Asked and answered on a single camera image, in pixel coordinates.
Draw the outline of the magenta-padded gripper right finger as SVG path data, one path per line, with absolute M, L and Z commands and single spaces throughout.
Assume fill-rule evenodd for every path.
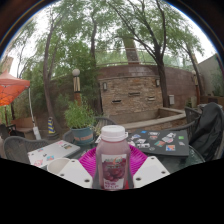
M 169 175 L 169 171 L 155 156 L 147 157 L 134 146 L 131 146 L 130 149 L 131 154 L 126 189 L 140 188 Z

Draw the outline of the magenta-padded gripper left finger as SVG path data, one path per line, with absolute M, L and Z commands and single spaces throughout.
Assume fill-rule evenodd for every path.
M 99 189 L 95 152 L 95 149 L 91 149 L 79 159 L 71 159 L 59 176 L 83 188 Z

